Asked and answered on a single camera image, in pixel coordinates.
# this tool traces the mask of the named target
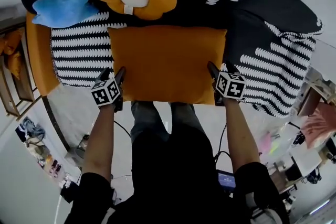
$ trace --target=black and white striped blanket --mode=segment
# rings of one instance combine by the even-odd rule
[[[34,12],[36,0],[22,1]],[[89,87],[103,68],[113,66],[108,27],[227,28],[223,61],[229,59],[246,76],[246,102],[280,118],[291,110],[323,26],[300,0],[177,0],[176,9],[150,22],[92,2],[98,15],[69,28],[52,29],[55,72],[63,84]]]

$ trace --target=screen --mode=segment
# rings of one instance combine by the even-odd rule
[[[218,173],[218,181],[222,187],[235,188],[236,182],[233,175],[225,175]]]

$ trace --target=orange cushion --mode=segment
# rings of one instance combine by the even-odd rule
[[[55,75],[50,49],[49,27],[32,23],[34,14],[27,13],[27,46],[35,85],[42,96],[47,96],[59,81]]]
[[[6,39],[5,38],[0,38],[0,55],[4,51],[4,49],[6,47],[6,44],[7,44]]]
[[[8,33],[5,36],[6,46],[4,48],[4,53],[7,55],[13,54],[17,46],[20,44],[21,38],[22,38],[21,29]]]
[[[22,68],[22,57],[19,51],[8,56],[8,69],[19,80]]]
[[[220,68],[226,30],[147,26],[109,33],[115,73],[126,67],[125,101],[214,104],[207,63]]]

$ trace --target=gray pants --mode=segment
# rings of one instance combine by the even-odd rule
[[[132,102],[134,127],[131,130],[131,140],[134,140],[145,130],[151,129],[163,141],[167,141],[170,134],[167,132],[153,102]],[[192,104],[171,103],[173,126],[185,124],[204,133]]]

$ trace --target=pillow tag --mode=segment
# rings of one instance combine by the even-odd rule
[[[124,14],[133,15],[133,7],[129,5],[124,5]]]

